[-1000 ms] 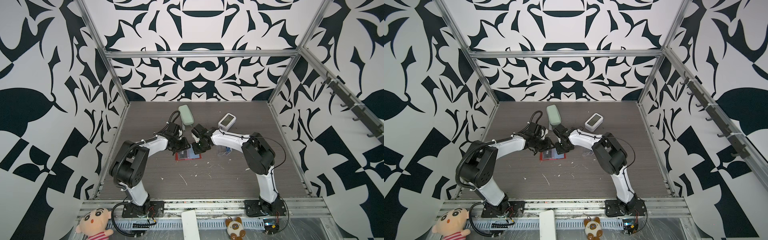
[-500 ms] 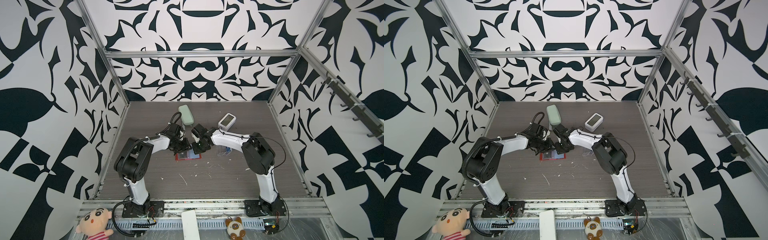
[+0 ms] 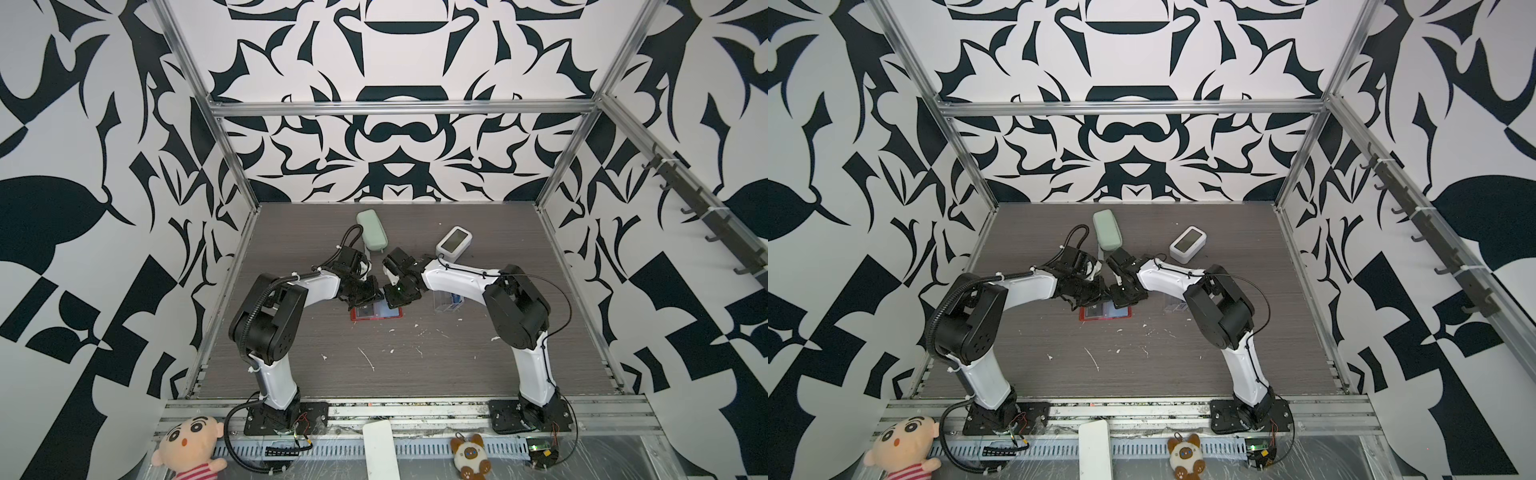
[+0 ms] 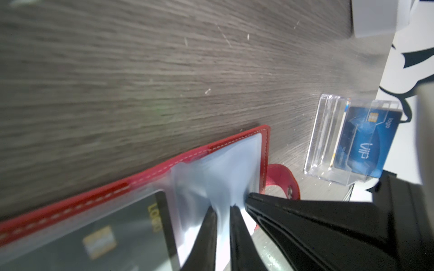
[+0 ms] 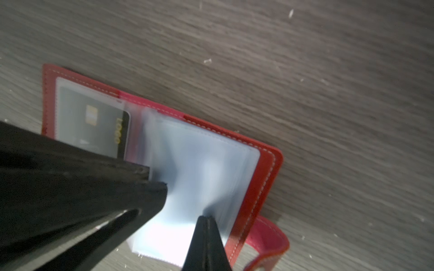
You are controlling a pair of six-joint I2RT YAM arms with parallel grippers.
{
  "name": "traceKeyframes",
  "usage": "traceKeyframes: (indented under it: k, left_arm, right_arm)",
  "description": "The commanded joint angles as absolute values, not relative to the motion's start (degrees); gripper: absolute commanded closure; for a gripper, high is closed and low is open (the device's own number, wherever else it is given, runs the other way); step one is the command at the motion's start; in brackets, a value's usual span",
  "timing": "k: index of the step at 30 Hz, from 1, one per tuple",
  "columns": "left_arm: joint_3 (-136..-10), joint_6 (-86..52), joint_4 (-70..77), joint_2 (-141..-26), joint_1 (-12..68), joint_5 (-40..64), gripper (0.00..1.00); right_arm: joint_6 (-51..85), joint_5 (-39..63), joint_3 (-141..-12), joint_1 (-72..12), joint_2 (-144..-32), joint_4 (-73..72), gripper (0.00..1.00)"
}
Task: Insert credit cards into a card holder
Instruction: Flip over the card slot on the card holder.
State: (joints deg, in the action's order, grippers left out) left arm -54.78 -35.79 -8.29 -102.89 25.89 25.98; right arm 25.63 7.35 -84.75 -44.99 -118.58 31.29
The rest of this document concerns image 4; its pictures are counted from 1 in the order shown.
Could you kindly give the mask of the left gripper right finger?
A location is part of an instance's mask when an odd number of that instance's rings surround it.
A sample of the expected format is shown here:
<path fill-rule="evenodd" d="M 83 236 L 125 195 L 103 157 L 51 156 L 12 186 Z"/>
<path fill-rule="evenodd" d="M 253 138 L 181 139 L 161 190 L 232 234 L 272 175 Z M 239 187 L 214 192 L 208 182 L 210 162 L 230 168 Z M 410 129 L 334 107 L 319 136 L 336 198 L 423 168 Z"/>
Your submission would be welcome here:
<path fill-rule="evenodd" d="M 267 271 L 255 248 L 238 206 L 230 208 L 230 248 L 232 271 Z"/>

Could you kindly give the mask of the black vip card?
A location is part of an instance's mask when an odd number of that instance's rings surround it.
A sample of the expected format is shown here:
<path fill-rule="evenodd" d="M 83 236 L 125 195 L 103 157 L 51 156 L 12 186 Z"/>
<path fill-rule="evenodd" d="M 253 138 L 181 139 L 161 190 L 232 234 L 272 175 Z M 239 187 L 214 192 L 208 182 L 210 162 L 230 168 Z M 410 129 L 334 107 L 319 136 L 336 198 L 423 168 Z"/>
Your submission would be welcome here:
<path fill-rule="evenodd" d="M 166 194 L 122 196 L 1 249 L 3 271 L 178 271 Z"/>

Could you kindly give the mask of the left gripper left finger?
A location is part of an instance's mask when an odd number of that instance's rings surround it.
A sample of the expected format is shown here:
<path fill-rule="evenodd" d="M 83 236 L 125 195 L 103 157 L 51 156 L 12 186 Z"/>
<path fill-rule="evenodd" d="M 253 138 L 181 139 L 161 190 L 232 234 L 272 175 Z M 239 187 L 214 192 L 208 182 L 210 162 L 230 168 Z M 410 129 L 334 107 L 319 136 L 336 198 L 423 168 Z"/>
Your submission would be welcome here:
<path fill-rule="evenodd" d="M 210 206 L 181 271 L 215 271 L 217 236 L 218 217 Z"/>

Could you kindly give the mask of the red leather card holder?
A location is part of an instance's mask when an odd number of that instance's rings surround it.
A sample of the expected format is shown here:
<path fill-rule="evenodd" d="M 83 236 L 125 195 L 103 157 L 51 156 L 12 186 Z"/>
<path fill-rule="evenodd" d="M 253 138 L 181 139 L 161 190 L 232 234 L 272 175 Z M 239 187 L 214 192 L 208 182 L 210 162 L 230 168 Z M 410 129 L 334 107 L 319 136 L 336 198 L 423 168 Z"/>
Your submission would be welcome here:
<path fill-rule="evenodd" d="M 198 147 L 143 172 L 1 223 L 3 271 L 178 271 L 209 208 L 217 214 L 212 265 L 230 261 L 229 208 L 249 233 L 244 201 L 276 185 L 300 198 L 291 171 L 269 163 L 270 127 Z"/>

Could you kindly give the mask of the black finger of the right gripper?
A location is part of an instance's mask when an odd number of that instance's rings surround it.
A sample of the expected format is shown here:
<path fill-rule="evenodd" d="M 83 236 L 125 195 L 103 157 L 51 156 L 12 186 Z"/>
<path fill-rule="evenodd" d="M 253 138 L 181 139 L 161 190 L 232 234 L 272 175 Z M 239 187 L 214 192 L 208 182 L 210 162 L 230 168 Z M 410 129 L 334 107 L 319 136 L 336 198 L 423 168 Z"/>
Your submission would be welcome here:
<path fill-rule="evenodd" d="M 251 193 L 246 211 L 295 271 L 431 271 L 422 186 L 384 172 L 372 202 L 293 201 Z"/>

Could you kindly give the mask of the blue vip card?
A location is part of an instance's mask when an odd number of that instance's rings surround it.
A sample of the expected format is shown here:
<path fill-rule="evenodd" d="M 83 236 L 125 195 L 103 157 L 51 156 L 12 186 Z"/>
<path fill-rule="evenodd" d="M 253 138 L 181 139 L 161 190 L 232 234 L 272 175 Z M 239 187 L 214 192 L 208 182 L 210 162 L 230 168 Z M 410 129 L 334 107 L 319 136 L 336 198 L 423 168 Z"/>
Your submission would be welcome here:
<path fill-rule="evenodd" d="M 401 117 L 399 110 L 349 107 L 333 166 L 379 178 Z"/>

